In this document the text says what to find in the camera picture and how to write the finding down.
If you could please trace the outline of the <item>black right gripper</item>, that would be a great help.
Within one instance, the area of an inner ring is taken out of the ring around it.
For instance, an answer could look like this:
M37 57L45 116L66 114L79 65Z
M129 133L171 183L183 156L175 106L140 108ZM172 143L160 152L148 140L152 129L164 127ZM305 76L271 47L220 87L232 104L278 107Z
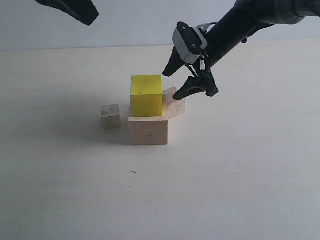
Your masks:
M212 71L206 66L207 59L207 56L203 54L200 55L199 59L192 65L193 76L189 76L184 85L173 95L174 100L180 101L202 92L205 92L205 95L208 97L213 97L219 92ZM165 77L171 77L184 65L185 62L181 59L174 46L170 59L162 74Z

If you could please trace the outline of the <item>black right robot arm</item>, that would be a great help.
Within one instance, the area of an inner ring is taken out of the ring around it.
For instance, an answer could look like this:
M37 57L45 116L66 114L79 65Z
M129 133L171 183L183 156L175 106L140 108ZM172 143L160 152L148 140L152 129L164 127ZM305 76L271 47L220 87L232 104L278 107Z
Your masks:
M245 44L260 30L296 25L308 16L319 15L318 0L238 0L218 22L189 26L179 21L172 36L174 47L162 74L170 77L186 66L192 75L173 99L180 101L202 92L213 97L219 90L211 68L238 44Z

